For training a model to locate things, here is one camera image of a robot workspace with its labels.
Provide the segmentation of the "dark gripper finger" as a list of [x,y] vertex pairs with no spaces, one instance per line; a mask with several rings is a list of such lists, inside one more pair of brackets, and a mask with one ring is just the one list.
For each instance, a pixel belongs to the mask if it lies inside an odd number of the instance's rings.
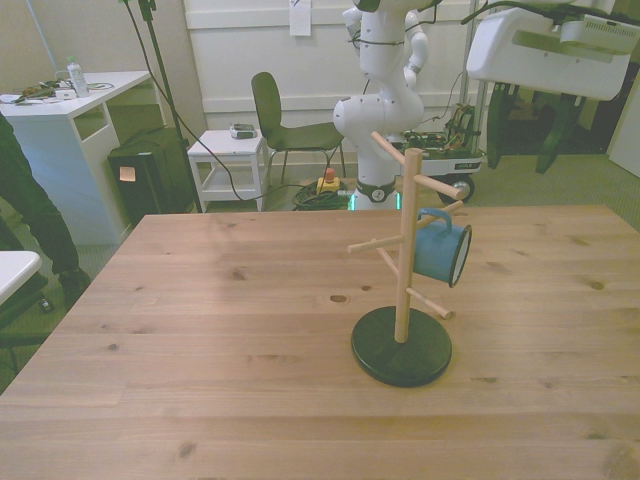
[[542,96],[554,110],[555,116],[551,130],[538,153],[535,171],[539,174],[544,174],[551,167],[561,144],[571,137],[587,100],[584,96],[566,93],[543,92]]
[[487,118],[488,166],[495,169],[503,155],[506,127],[518,94],[515,84],[494,84]]

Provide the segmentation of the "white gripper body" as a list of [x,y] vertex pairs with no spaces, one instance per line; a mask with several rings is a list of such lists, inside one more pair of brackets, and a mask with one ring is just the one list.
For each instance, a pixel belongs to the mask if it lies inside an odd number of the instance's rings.
[[466,70],[477,80],[610,100],[634,50],[634,23],[578,8],[559,17],[525,8],[480,21]]

